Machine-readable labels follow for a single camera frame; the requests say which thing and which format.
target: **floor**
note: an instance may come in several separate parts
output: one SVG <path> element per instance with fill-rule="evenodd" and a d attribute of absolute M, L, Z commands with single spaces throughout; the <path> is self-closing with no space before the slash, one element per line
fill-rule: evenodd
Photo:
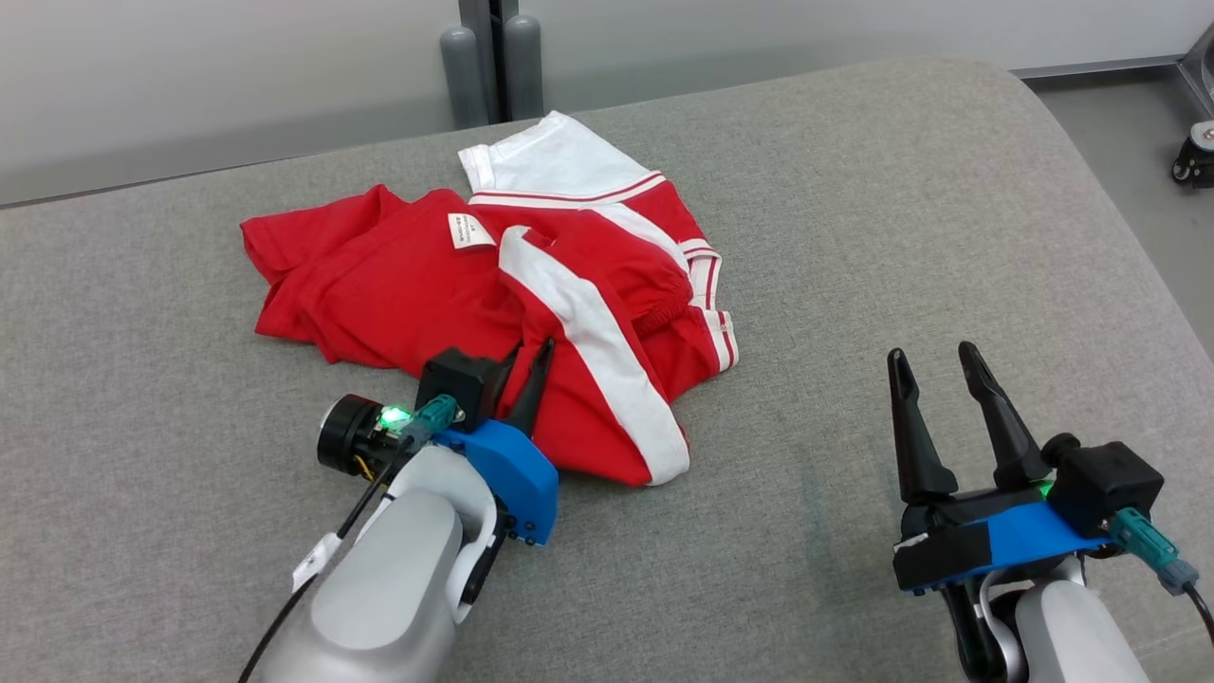
<path fill-rule="evenodd" d="M 1214 358 L 1214 189 L 1172 181 L 1197 99 L 1175 68 L 1027 81 L 1074 141 Z"/>

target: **white wall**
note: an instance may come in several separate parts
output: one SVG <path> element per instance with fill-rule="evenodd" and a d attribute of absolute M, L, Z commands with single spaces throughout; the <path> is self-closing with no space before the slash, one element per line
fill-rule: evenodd
<path fill-rule="evenodd" d="M 1009 69 L 1182 55 L 1214 0 L 518 0 L 545 104 L 585 109 L 880 57 Z"/>
<path fill-rule="evenodd" d="M 5 0 L 0 203 L 452 126 L 454 0 Z"/>

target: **gray cushion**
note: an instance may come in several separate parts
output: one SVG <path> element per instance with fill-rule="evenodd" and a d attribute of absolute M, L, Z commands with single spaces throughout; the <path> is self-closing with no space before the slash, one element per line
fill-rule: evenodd
<path fill-rule="evenodd" d="M 582 118 L 674 178 L 725 255 L 741 365 L 676 404 L 685 477 L 565 479 L 550 547 L 507 546 L 444 681 L 961 679 L 942 602 L 890 565 L 898 346 L 963 488 L 993 469 L 971 338 L 1040 442 L 1121 439 L 1161 469 L 1157 522 L 1214 575 L 1214 366 L 1012 76 L 873 63 Z M 0 212 L 0 678 L 236 678 L 362 488 L 316 465 L 318 416 L 415 387 L 254 335 L 238 222 L 380 181 L 466 192 L 455 152 L 521 127 Z M 1148 570 L 1089 573 L 1156 681 L 1214 670 Z"/>

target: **black cable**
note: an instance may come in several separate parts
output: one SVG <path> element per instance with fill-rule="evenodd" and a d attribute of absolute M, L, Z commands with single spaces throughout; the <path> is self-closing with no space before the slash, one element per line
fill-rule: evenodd
<path fill-rule="evenodd" d="M 399 461 L 402 457 L 408 456 L 413 453 L 412 446 L 413 446 L 413 437 L 407 436 L 403 439 L 401 439 L 401 445 L 397 446 L 396 455 L 392 456 L 392 460 L 384 463 L 384 469 L 381 469 L 380 473 L 375 476 L 375 479 L 373 479 L 370 485 L 367 486 L 367 490 L 363 491 L 362 497 L 359 497 L 358 502 L 354 503 L 354 510 L 350 511 L 350 514 L 346 516 L 346 522 L 341 523 L 341 527 L 337 529 L 337 539 L 341 540 L 346 539 L 346 535 L 350 534 L 350 530 L 354 528 L 354 523 L 357 523 L 358 518 L 362 517 L 363 511 L 367 510 L 367 503 L 371 502 L 371 499 L 375 497 L 375 493 L 379 491 L 379 488 L 382 486 L 384 482 L 387 480 L 387 476 L 390 472 L 392 472 L 392 467 L 396 466 L 397 461 Z"/>
<path fill-rule="evenodd" d="M 1209 605 L 1202 599 L 1202 594 L 1197 592 L 1197 586 L 1192 582 L 1181 586 L 1185 593 L 1189 593 L 1189 598 L 1193 601 L 1193 607 L 1197 608 L 1197 614 L 1202 615 L 1202 621 L 1206 624 L 1206 631 L 1210 634 L 1210 644 L 1214 645 L 1214 615 L 1210 614 Z"/>
<path fill-rule="evenodd" d="M 274 622 L 270 625 L 270 628 L 266 630 L 266 634 L 261 637 L 261 642 L 257 643 L 256 648 L 254 648 L 253 656 L 249 658 L 249 664 L 244 665 L 244 671 L 240 672 L 240 681 L 238 683 L 249 683 L 249 677 L 253 676 L 253 670 L 257 666 L 257 660 L 260 660 L 261 655 L 266 651 L 266 647 L 270 645 L 270 641 L 274 637 L 274 633 L 278 632 L 278 627 L 287 621 L 287 616 L 291 614 L 291 610 L 295 609 L 296 603 L 300 602 L 300 598 L 304 597 L 304 593 L 307 592 L 313 581 L 316 581 L 316 576 L 305 581 L 304 585 L 300 586 L 299 591 L 291 593 L 291 597 L 287 601 L 287 604 L 283 605 L 283 609 L 278 610 L 278 616 L 274 617 Z"/>

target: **yellow wire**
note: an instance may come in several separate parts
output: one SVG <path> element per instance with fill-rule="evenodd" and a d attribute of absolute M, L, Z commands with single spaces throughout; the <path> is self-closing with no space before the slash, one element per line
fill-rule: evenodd
<path fill-rule="evenodd" d="M 371 468 L 367 467 L 367 461 L 364 461 L 362 456 L 356 455 L 354 462 L 358 463 L 358 467 L 363 471 L 363 477 L 367 478 L 367 482 L 375 482 L 375 473 L 371 472 Z"/>

